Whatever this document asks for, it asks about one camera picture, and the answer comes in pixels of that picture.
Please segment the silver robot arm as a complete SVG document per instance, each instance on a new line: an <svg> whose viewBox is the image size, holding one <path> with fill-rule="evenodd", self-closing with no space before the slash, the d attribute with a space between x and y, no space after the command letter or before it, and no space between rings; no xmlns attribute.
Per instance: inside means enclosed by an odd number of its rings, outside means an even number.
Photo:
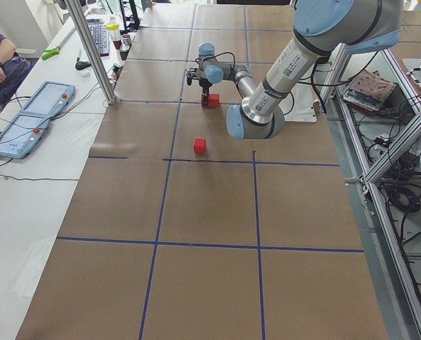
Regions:
<svg viewBox="0 0 421 340"><path fill-rule="evenodd" d="M260 84L245 66L218 60L211 43L200 44L198 66L187 70L186 80L198 81L203 105L213 84L234 82L242 102L227 111L228 133L239 140L272 138L284 128L280 102L320 58L340 43L351 55L390 48L399 41L402 17L402 1L297 1L293 37Z"/></svg>

